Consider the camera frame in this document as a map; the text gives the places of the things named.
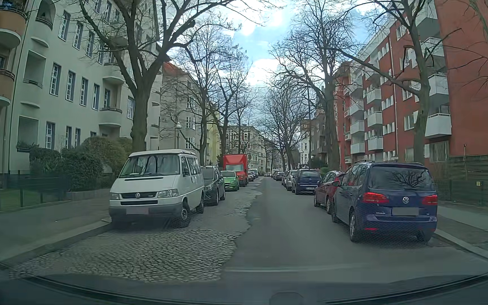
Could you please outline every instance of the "curb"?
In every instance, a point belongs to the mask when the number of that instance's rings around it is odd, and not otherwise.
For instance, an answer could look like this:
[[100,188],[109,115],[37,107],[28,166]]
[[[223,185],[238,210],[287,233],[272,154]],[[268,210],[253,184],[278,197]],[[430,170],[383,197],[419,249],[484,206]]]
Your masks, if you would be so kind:
[[469,244],[469,243],[465,242],[464,240],[458,239],[457,237],[455,237],[455,236],[453,236],[447,232],[436,229],[436,232],[434,232],[434,236],[440,240],[443,240],[443,241],[448,242],[450,244],[459,246],[468,252],[474,253],[474,254],[488,260],[488,251],[487,250],[482,249],[478,246],[474,246],[472,244]]
[[74,244],[82,239],[107,232],[111,229],[111,222],[110,217],[104,218],[90,225],[78,227],[24,246],[10,249],[0,254],[0,269],[16,266],[37,256]]

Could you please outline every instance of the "license plate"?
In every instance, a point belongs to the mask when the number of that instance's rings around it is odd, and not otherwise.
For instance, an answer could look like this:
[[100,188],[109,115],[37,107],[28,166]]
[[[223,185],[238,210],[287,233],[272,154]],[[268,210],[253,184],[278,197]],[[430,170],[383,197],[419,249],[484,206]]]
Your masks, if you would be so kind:
[[418,216],[418,207],[394,207],[391,211],[393,216]]
[[127,215],[148,215],[148,207],[128,207],[125,212]]

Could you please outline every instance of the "grass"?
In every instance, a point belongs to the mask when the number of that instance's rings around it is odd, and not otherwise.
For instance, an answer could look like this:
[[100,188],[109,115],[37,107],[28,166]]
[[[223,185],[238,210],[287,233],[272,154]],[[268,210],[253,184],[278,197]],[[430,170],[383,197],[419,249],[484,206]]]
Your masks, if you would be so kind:
[[[0,191],[1,209],[0,211],[17,210],[20,208],[20,190],[2,189]],[[58,201],[55,194],[44,194],[43,203]],[[24,207],[34,206],[41,203],[41,194],[37,191],[24,190]]]

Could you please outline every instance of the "sidewalk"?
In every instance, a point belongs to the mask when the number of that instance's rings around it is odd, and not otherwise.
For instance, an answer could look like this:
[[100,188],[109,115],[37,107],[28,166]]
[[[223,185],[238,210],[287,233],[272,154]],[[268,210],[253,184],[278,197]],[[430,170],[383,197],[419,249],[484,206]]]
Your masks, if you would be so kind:
[[0,262],[106,226],[108,197],[0,214]]
[[440,202],[437,235],[488,258],[488,206]]

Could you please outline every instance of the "asphalt road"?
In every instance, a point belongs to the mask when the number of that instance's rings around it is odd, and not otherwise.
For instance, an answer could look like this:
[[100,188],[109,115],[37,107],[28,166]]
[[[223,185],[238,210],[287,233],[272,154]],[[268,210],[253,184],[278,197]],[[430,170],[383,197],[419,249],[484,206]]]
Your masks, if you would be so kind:
[[332,223],[313,196],[295,195],[269,177],[258,190],[224,280],[384,283],[488,271],[488,261],[434,238],[427,245],[411,236],[352,243],[347,226]]

